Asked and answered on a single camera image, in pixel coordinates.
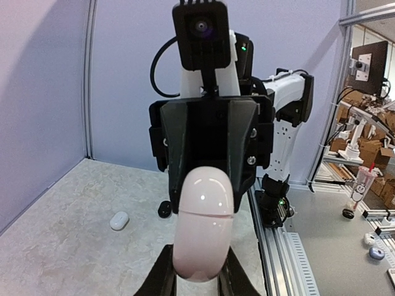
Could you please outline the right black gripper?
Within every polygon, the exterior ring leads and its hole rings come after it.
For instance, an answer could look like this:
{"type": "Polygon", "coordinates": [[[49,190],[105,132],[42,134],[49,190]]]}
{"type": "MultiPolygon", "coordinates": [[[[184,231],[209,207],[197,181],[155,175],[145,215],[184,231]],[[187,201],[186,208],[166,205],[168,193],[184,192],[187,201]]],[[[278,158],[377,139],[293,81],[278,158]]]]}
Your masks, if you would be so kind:
{"type": "Polygon", "coordinates": [[[160,171],[168,167],[168,193],[174,214],[179,212],[189,148],[192,162],[197,166],[218,165],[224,169],[227,144],[227,174],[233,190],[234,212],[238,212],[248,188],[243,174],[249,167],[247,159],[251,153],[248,149],[253,129],[257,131],[253,138],[257,142],[256,165],[269,166],[273,151],[274,108],[266,96],[251,99],[231,100],[229,104],[226,99],[208,104],[191,99],[167,100],[150,105],[152,153],[160,171]]]}

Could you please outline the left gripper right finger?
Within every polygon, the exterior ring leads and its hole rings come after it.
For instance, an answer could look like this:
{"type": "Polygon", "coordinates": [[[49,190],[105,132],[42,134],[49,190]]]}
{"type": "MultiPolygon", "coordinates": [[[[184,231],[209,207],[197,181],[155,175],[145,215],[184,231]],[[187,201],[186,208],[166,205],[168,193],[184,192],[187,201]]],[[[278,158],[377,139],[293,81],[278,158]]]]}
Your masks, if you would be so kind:
{"type": "Polygon", "coordinates": [[[261,296],[252,285],[231,247],[217,276],[217,289],[219,296],[261,296]]]}

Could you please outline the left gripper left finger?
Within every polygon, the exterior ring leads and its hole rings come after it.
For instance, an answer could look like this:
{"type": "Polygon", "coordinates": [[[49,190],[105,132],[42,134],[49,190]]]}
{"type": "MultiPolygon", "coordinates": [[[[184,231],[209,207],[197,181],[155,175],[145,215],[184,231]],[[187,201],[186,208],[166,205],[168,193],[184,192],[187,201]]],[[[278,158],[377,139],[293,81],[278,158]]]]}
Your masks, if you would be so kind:
{"type": "Polygon", "coordinates": [[[172,255],[173,245],[165,245],[134,296],[174,296],[177,294],[177,276],[172,255]]]}

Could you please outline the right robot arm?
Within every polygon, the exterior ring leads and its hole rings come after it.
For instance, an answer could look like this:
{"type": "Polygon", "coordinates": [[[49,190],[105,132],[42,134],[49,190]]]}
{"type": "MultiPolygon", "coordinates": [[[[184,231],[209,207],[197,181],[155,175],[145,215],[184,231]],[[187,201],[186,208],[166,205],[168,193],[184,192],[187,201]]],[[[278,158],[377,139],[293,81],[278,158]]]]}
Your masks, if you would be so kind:
{"type": "Polygon", "coordinates": [[[305,70],[278,68],[273,78],[261,80],[252,76],[253,42],[242,34],[235,34],[239,86],[242,95],[266,95],[275,109],[273,151],[257,162],[265,170],[261,189],[255,191],[262,225],[281,227],[292,216],[286,197],[289,191],[289,161],[297,133],[310,117],[314,78],[305,70]]]}

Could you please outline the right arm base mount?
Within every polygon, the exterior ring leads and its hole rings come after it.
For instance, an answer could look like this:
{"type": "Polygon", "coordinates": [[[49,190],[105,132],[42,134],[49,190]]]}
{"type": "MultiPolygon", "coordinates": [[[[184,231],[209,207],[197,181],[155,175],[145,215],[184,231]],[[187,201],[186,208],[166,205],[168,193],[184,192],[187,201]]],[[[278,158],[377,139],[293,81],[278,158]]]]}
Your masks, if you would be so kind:
{"type": "Polygon", "coordinates": [[[286,193],[271,196],[265,191],[255,191],[254,196],[258,204],[261,224],[264,228],[282,227],[284,222],[295,214],[286,193]]]}

